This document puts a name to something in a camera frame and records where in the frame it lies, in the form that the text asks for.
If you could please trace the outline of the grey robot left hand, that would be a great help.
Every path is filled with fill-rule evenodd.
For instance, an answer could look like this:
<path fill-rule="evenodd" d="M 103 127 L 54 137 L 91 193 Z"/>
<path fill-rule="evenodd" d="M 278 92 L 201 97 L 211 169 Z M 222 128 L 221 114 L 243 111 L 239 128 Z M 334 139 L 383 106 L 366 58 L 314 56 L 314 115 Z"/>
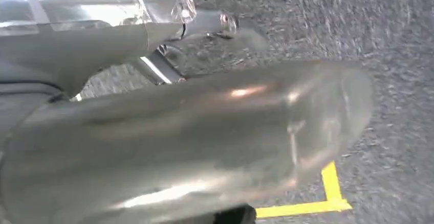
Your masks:
<path fill-rule="evenodd" d="M 1 0 L 1 223 L 254 223 L 369 123 L 350 63 L 185 78 L 167 43 L 207 36 L 268 46 L 193 0 Z"/>

